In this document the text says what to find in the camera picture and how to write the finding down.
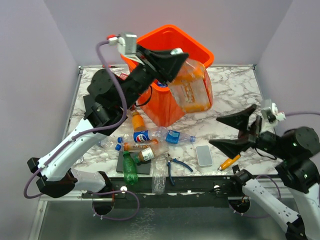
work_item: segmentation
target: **orange bin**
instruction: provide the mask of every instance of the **orange bin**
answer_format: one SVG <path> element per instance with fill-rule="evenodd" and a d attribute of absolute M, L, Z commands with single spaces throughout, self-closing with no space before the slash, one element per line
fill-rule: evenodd
<path fill-rule="evenodd" d="M 137 44 L 153 51 L 181 48 L 191 59 L 201 62 L 206 68 L 214 62 L 212 52 L 174 25 L 164 25 L 139 37 Z M 129 66 L 130 72 L 138 65 L 123 55 L 121 58 Z M 151 86 L 153 88 L 151 99 L 141 108 L 157 126 L 168 127 L 185 115 L 168 87 L 157 80 Z M 149 88 L 138 99 L 138 104 L 145 103 L 150 94 Z"/>

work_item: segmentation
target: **gray floor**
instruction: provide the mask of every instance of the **gray floor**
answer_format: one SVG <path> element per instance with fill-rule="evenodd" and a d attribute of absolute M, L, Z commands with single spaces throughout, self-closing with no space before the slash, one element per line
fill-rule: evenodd
<path fill-rule="evenodd" d="M 283 203 L 296 209 L 293 199 Z M 133 210 L 110 214 L 124 217 Z M 265 212 L 252 203 L 251 215 Z M 51 201 L 43 220 L 40 240 L 286 240 L 270 217 L 251 219 L 229 208 L 146 208 L 128 221 L 93 217 L 90 201 Z"/>

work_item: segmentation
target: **black cable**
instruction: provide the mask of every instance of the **black cable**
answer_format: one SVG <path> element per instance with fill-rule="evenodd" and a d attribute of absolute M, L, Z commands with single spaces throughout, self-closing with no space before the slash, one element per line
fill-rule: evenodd
<path fill-rule="evenodd" d="M 144 106 L 144 105 L 147 105 L 147 104 L 150 102 L 150 99 L 151 99 L 151 97 L 152 97 L 152 91 L 153 91 L 153 88 L 152 88 L 151 85 L 150 85 L 150 88 L 151 88 L 151 92 L 150 92 L 149 98 L 148 98 L 144 103 L 142 103 L 142 104 L 140 104 L 140 105 L 134 104 L 136 107 L 142 107 L 142 106 Z"/>
<path fill-rule="evenodd" d="M 271 160 L 277 160 L 278 158 L 276 156 L 270 157 L 270 156 L 266 156 L 266 155 L 262 155 L 260 152 L 258 152 L 257 148 L 255 147 L 254 150 L 256 151 L 256 153 L 261 156 L 261 157 L 265 157 L 265 158 L 269 158 Z"/>

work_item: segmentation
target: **blue plier handle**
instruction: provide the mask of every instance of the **blue plier handle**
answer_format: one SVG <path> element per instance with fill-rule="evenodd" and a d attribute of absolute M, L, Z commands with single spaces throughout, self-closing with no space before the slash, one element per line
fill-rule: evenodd
<path fill-rule="evenodd" d="M 185 168 L 189 169 L 190 172 L 193 172 L 193 169 L 186 163 L 182 162 L 182 161 L 179 161 L 177 160 L 176 158 L 169 158 L 170 160 L 168 160 L 168 163 L 167 163 L 167 166 L 168 166 L 168 173 L 169 173 L 169 179 L 170 179 L 170 182 L 172 184 L 172 186 L 175 186 L 175 181 L 173 180 L 172 176 L 171 176 L 171 162 L 174 162 L 174 163 L 177 163 L 177 164 L 180 164 L 182 166 L 184 166 Z"/>

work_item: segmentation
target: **green plastic bottle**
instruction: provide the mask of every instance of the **green plastic bottle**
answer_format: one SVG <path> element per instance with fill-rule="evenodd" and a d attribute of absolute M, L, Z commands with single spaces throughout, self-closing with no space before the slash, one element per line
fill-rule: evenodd
<path fill-rule="evenodd" d="M 123 174 L 124 182 L 128 185 L 133 185 L 138 182 L 136 164 L 128 151 L 123 152 Z"/>

